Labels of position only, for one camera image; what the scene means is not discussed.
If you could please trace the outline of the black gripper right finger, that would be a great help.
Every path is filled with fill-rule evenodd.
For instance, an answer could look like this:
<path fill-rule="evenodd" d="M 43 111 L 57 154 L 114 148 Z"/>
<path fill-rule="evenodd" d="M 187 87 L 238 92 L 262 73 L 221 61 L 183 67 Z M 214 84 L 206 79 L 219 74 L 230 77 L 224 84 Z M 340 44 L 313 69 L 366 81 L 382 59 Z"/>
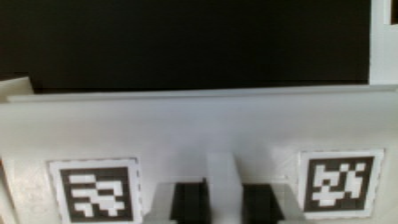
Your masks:
<path fill-rule="evenodd" d="M 244 186 L 244 224 L 274 224 L 274 196 L 269 185 Z"/>

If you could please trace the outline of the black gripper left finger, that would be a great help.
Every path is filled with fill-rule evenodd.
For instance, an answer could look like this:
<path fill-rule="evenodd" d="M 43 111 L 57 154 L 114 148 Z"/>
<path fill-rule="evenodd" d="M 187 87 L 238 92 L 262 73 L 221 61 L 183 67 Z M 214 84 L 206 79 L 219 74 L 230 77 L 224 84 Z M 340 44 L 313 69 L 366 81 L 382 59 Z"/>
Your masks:
<path fill-rule="evenodd" d="M 206 181 L 176 184 L 171 219 L 176 221 L 176 224 L 210 223 L 210 194 Z"/>

